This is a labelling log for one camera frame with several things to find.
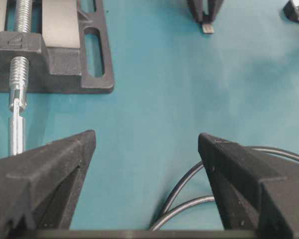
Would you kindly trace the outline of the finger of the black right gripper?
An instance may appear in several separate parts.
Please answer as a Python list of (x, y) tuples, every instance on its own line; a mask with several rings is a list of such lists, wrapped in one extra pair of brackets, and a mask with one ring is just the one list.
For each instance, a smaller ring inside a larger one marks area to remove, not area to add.
[(194, 20), (197, 23), (202, 23), (205, 18), (203, 0), (187, 0), (187, 4)]
[(208, 0), (208, 14), (207, 20), (208, 22), (213, 22), (216, 19), (216, 16), (223, 4), (223, 0)]

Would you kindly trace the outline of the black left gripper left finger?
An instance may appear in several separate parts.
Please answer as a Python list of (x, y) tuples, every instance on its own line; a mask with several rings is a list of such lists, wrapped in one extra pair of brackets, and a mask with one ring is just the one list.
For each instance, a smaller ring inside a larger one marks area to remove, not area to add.
[(0, 159), (0, 232), (68, 229), (95, 149), (87, 130)]

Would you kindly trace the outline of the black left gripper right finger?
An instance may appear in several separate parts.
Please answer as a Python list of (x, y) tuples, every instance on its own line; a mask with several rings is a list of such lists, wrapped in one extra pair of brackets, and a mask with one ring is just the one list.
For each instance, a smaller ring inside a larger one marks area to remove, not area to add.
[(299, 233), (299, 163), (207, 133), (198, 152), (225, 229)]

